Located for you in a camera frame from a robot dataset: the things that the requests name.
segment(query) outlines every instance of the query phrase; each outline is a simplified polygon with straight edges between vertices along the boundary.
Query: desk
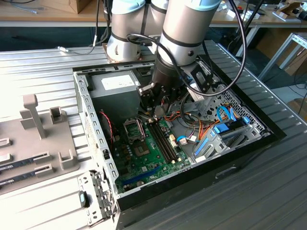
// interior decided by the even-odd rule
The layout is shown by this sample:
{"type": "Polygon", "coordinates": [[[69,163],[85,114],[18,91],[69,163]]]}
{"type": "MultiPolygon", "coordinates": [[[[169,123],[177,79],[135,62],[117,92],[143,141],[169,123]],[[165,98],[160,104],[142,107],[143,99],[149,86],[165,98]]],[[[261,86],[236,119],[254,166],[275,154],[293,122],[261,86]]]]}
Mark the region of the desk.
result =
{"type": "MultiPolygon", "coordinates": [[[[239,68],[238,61],[212,41],[207,41],[206,46],[212,61],[233,79],[239,68]]],[[[74,50],[85,52],[88,49],[74,50]]],[[[0,53],[3,86],[10,83],[10,90],[18,92],[19,96],[36,93],[46,109],[60,105],[67,112],[81,164],[78,171],[1,195],[0,207],[5,207],[0,209],[0,216],[5,220],[3,229],[88,229],[76,178],[93,169],[95,164],[90,159],[78,115],[71,68],[106,63],[100,47],[83,56],[64,54],[56,49],[0,53]]],[[[267,229],[274,224],[279,230],[306,220],[300,217],[306,216],[307,211],[307,124],[248,69],[237,85],[287,137],[236,174],[127,230],[211,229],[214,226],[217,229],[267,229]]],[[[111,230],[112,224],[110,219],[92,229],[111,230]]]]}
{"type": "MultiPolygon", "coordinates": [[[[27,7],[38,7],[39,1],[31,2],[27,4],[27,7]]],[[[63,26],[63,27],[91,27],[95,26],[95,12],[96,1],[93,0],[85,7],[79,14],[73,14],[65,11],[56,10],[49,7],[44,7],[43,11],[39,11],[38,14],[30,13],[13,7],[9,3],[0,1],[0,27],[1,26],[63,26]]],[[[100,4],[100,12],[103,12],[103,6],[100,4]]],[[[260,16],[259,19],[253,20],[250,27],[307,27],[307,22],[302,23],[285,23],[277,17],[273,16],[273,10],[266,9],[266,15],[260,16]]],[[[104,26],[106,20],[103,14],[99,17],[100,25],[104,26]]],[[[210,27],[237,27],[236,18],[232,18],[227,15],[226,10],[216,12],[210,27]]]]}
{"type": "MultiPolygon", "coordinates": [[[[25,4],[38,7],[39,1],[25,4]]],[[[106,26],[103,4],[99,8],[99,26],[106,26]]],[[[38,14],[20,10],[10,3],[0,1],[0,27],[92,27],[96,21],[96,1],[91,1],[79,14],[44,6],[38,14]]]]}

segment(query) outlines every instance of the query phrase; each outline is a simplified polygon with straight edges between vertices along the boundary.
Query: chip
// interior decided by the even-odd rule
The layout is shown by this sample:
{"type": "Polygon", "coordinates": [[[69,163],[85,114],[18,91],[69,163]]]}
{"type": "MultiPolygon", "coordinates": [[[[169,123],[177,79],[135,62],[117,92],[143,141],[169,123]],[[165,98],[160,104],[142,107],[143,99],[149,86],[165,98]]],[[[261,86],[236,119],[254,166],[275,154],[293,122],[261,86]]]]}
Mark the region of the chip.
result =
{"type": "Polygon", "coordinates": [[[149,149],[148,149],[145,141],[136,142],[135,144],[133,144],[133,147],[134,147],[135,154],[138,157],[141,157],[141,156],[149,153],[149,149]]]}
{"type": "Polygon", "coordinates": [[[118,172],[119,172],[119,174],[122,175],[122,176],[129,173],[129,171],[128,171],[127,168],[120,169],[118,172]]]}

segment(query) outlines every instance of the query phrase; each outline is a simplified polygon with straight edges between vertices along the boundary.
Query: metal table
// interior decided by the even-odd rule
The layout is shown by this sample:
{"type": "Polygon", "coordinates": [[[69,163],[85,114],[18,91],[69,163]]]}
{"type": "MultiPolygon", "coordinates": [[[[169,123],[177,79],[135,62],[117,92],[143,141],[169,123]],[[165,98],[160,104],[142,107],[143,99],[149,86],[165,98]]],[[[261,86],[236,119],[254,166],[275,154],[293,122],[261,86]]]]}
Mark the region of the metal table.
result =
{"type": "Polygon", "coordinates": [[[292,61],[296,57],[297,53],[301,48],[307,49],[307,33],[291,33],[285,40],[285,42],[281,45],[281,47],[277,50],[276,54],[272,57],[266,67],[264,67],[263,71],[259,74],[258,78],[260,80],[262,80],[266,76],[266,74],[271,70],[273,65],[277,62],[277,60],[292,42],[296,42],[297,45],[289,54],[289,56],[279,66],[280,69],[284,69],[285,67],[287,67],[290,61],[292,61]]]}
{"type": "MultiPolygon", "coordinates": [[[[212,60],[234,78],[238,62],[208,41],[212,60]]],[[[105,64],[96,48],[87,56],[57,50],[0,53],[0,96],[36,93],[38,111],[62,106],[69,115],[81,168],[78,171],[0,196],[1,226],[7,229],[86,229],[76,177],[94,168],[78,116],[72,67],[105,64]]],[[[307,222],[307,124],[247,69],[238,86],[288,135],[248,167],[195,195],[128,227],[135,229],[292,229],[307,222]]],[[[0,112],[1,120],[18,115],[0,112]]],[[[112,221],[94,229],[110,229],[112,221]]]]}

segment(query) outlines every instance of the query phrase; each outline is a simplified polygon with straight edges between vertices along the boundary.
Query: red cable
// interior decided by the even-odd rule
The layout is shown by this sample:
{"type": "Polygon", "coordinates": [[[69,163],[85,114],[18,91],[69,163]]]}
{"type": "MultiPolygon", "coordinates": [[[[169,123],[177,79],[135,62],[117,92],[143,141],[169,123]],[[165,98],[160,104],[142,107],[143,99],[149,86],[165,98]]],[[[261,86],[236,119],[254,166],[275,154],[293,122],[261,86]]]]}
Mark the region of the red cable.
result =
{"type": "Polygon", "coordinates": [[[111,126],[111,121],[110,121],[110,119],[107,117],[107,115],[105,114],[105,113],[103,113],[103,112],[100,112],[103,116],[105,116],[105,118],[107,119],[107,122],[109,123],[109,126],[110,126],[110,131],[111,131],[111,144],[113,144],[113,139],[112,139],[112,137],[113,137],[113,132],[112,132],[112,126],[111,126]]]}

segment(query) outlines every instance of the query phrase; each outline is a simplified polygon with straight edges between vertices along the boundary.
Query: motherboard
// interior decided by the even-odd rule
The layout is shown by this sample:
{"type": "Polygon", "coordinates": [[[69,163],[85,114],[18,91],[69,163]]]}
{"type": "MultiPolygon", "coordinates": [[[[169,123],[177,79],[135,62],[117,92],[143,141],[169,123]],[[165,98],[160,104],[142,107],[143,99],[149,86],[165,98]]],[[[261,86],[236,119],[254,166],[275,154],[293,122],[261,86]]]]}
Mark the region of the motherboard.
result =
{"type": "Polygon", "coordinates": [[[165,120],[127,121],[115,136],[113,159],[118,193],[155,181],[190,165],[165,120]]]}

